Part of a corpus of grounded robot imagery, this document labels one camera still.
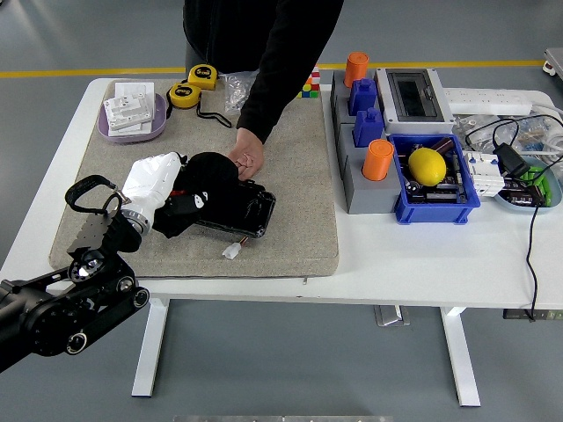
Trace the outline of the person's left hand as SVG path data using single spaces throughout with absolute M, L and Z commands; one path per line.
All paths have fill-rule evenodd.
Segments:
M 264 164 L 264 145 L 254 133 L 241 127 L 228 158 L 237 166 L 239 180 L 252 179 Z

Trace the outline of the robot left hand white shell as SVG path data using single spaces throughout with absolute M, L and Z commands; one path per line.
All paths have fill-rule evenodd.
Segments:
M 151 220 L 170 196 L 181 165 L 177 152 L 135 161 L 121 189 L 128 199 L 124 209 Z

